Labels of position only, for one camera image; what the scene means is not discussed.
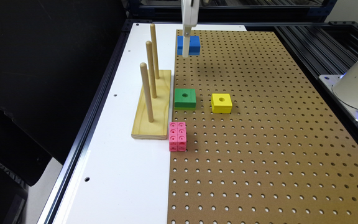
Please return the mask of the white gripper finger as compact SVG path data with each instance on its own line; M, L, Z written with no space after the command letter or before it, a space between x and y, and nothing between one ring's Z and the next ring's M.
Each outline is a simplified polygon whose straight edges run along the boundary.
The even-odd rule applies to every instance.
M200 0L181 0L181 16L183 24L183 50L182 56L189 56L191 28L198 23Z

